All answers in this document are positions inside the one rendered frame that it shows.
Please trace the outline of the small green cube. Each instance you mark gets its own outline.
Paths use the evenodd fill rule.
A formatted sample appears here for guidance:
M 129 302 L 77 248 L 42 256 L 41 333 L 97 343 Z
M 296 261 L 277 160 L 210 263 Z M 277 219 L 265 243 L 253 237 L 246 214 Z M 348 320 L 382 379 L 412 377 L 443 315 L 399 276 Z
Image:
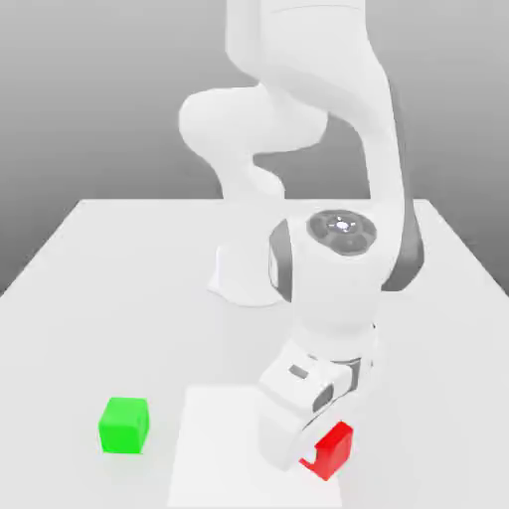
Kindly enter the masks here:
M 140 454 L 150 428 L 146 399 L 112 397 L 98 422 L 103 452 Z

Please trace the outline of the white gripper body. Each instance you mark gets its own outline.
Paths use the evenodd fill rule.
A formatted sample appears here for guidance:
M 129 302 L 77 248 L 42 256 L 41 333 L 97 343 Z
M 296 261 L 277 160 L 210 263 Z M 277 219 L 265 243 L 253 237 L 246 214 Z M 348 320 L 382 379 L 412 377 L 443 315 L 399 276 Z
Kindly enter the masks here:
M 298 462 L 300 436 L 317 418 L 303 420 L 268 396 L 258 401 L 257 442 L 262 458 L 271 466 L 287 471 Z

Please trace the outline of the small red cube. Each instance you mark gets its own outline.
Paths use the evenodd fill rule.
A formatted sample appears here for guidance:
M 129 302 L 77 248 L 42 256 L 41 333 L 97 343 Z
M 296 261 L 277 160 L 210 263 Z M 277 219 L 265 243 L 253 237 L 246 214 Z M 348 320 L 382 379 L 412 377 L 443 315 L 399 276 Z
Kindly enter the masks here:
M 324 481 L 328 481 L 349 459 L 354 430 L 344 422 L 338 422 L 314 444 L 313 462 L 300 458 L 299 463 Z

